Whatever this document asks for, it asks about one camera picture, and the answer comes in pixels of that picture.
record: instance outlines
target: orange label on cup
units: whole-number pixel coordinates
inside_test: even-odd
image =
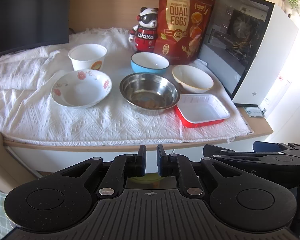
[[[98,60],[97,62],[92,64],[91,69],[99,70],[101,68],[101,65],[102,65],[102,61]]]

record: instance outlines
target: white bowl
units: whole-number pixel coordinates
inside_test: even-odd
[[[99,44],[82,44],[74,47],[68,53],[74,70],[101,70],[107,49]]]
[[[178,65],[172,70],[173,78],[190,93],[204,93],[213,87],[212,78],[204,71],[189,65]]]
[[[98,70],[77,70],[65,74],[53,85],[53,100],[61,106],[88,108],[99,103],[111,91],[111,79]]]

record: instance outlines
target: white bowl with pink flowers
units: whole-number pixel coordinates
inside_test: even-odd
[[[103,100],[111,91],[112,82],[105,73],[84,69],[65,74],[53,85],[52,99],[61,106],[88,108]]]

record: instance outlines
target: stainless steel bowl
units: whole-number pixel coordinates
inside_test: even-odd
[[[126,76],[120,83],[123,97],[143,114],[159,114],[175,106],[179,90],[166,78],[150,73]]]

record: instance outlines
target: metal screw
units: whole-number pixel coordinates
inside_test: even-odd
[[[109,187],[104,187],[101,190],[99,190],[99,194],[103,196],[110,196],[114,193],[114,190]]]
[[[187,192],[189,195],[192,195],[192,196],[198,196],[203,193],[202,189],[197,188],[197,187],[188,188]]]

